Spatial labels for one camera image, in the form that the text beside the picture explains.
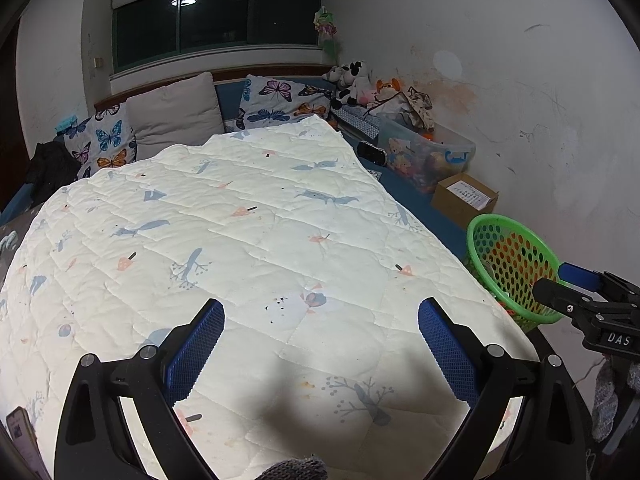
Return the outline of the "green plastic basket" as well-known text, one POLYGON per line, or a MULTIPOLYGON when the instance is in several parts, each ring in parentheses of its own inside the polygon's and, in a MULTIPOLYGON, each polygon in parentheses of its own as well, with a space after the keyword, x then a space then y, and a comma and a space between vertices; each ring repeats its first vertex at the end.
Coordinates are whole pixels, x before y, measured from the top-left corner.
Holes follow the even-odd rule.
POLYGON ((560 260, 533 231, 501 214, 480 214, 466 229, 465 266, 528 333, 561 319, 533 294, 536 281, 556 282, 560 260))

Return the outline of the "grey knitted glove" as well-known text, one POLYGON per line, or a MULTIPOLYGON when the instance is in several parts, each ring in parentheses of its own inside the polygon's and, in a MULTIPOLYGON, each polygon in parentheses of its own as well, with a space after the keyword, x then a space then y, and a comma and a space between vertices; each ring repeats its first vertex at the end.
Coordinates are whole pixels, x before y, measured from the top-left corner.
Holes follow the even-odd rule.
POLYGON ((628 387, 628 367, 606 356, 596 377, 592 407, 592 436, 602 442, 611 433, 620 405, 620 394, 628 387))

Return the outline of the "smartphone with pink case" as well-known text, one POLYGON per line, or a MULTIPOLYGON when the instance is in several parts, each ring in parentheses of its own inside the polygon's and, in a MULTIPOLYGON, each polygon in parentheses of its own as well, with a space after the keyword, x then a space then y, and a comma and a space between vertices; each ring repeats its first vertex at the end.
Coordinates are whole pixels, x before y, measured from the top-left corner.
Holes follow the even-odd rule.
POLYGON ((50 480, 51 476, 43 463, 35 430, 29 421, 28 411, 19 406, 6 416, 6 424, 8 425, 14 448, 21 455, 29 470, 38 479, 50 480))

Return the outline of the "cardboard box with label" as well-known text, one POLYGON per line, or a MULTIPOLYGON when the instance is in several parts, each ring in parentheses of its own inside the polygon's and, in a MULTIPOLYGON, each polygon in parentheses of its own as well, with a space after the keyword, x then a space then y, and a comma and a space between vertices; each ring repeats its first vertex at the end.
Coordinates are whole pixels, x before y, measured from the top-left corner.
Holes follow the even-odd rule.
POLYGON ((431 206, 465 230, 480 214, 494 211, 499 194, 462 172, 436 185, 431 206))

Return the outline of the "clear plastic storage bin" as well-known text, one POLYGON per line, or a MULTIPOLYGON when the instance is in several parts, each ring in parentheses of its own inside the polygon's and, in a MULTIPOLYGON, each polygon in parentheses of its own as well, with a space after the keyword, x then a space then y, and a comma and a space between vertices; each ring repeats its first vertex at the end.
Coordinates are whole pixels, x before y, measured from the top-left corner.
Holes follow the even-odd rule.
POLYGON ((378 147, 385 152, 386 166, 423 194, 434 193, 441 180, 463 172, 476 152, 474 142, 441 125, 420 134, 387 118, 380 121, 378 147))

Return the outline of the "white quilted blanket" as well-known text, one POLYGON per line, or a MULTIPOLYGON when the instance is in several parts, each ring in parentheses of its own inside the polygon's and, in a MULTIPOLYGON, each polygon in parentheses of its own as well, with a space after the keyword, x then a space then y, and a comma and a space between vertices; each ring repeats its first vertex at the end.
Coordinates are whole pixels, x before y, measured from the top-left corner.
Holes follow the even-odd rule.
POLYGON ((536 356, 324 120, 174 145, 43 204, 1 289, 1 408, 52 463, 79 359, 129 358, 215 298, 224 332, 176 411, 218 477, 318 456, 333 479, 420 479, 468 410, 419 332, 430 297, 536 356))

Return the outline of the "black clothing on bed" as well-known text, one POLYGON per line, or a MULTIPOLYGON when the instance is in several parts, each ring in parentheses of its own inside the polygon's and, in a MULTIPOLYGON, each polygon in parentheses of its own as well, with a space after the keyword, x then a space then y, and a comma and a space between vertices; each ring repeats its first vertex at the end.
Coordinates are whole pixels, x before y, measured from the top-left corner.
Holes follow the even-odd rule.
POLYGON ((73 183, 80 167, 80 161, 67 151, 63 142, 38 143, 25 177, 25 183, 32 186, 32 203, 42 204, 59 188, 73 183))

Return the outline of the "plush toy pile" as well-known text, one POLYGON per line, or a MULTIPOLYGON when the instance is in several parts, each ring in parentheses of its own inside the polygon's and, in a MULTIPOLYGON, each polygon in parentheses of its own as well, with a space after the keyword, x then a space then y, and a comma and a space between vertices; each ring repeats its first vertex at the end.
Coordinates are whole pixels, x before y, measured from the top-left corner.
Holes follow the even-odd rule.
POLYGON ((368 66, 362 61, 333 66, 322 78, 334 84, 331 101, 336 110, 343 106, 361 106, 370 110, 401 92, 401 84, 395 78, 372 82, 368 66))

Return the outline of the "left butterfly pillow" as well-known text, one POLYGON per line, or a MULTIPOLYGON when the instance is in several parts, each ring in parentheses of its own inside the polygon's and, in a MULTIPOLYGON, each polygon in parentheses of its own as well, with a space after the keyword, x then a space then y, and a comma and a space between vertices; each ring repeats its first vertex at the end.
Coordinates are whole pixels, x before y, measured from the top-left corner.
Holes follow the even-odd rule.
POLYGON ((66 150, 80 163, 77 179, 91 177, 103 168, 118 168, 137 158, 137 141, 126 104, 120 103, 63 131, 66 150))

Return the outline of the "butterfly pillow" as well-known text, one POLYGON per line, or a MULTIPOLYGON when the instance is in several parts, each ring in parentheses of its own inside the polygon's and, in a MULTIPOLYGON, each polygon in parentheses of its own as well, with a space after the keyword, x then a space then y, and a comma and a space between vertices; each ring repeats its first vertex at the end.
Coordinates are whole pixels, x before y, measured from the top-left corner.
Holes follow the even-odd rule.
POLYGON ((120 103, 63 131, 66 150, 80 163, 77 179, 91 177, 103 168, 118 168, 137 158, 137 141, 126 104, 120 103))
POLYGON ((316 84, 247 76, 234 128, 242 131, 299 122, 311 115, 327 118, 331 92, 316 84))

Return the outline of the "grey pillow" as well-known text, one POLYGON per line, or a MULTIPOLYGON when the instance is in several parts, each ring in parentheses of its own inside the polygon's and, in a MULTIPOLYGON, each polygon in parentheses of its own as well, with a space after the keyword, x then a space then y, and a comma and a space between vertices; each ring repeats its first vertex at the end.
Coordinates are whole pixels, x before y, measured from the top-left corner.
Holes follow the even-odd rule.
POLYGON ((174 144, 202 145, 226 132, 209 72, 132 96, 126 109, 139 150, 148 152, 146 158, 174 144))

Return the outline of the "right butterfly pillow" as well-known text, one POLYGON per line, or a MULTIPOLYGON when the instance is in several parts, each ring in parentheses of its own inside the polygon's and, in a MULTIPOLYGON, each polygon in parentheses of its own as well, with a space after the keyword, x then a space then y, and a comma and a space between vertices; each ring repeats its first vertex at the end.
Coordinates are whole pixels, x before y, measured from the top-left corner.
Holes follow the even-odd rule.
POLYGON ((299 122, 311 115, 327 118, 331 92, 316 84, 247 76, 234 128, 242 131, 299 122))

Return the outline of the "hanging green pink toy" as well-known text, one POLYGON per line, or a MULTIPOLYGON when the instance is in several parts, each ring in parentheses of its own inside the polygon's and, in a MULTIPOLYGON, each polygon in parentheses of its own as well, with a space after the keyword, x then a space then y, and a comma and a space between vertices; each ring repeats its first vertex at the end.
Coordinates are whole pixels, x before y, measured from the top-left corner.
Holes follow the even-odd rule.
POLYGON ((322 6, 314 14, 314 29, 318 34, 318 45, 329 61, 336 65, 340 61, 340 42, 337 39, 337 27, 333 13, 322 6))

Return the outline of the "dark window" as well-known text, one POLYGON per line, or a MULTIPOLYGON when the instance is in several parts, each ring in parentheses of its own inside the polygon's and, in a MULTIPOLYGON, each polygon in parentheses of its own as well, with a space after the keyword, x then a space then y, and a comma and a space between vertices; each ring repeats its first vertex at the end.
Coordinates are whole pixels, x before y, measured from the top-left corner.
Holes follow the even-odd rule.
POLYGON ((116 72, 223 48, 314 46, 321 0, 137 0, 113 11, 116 72))

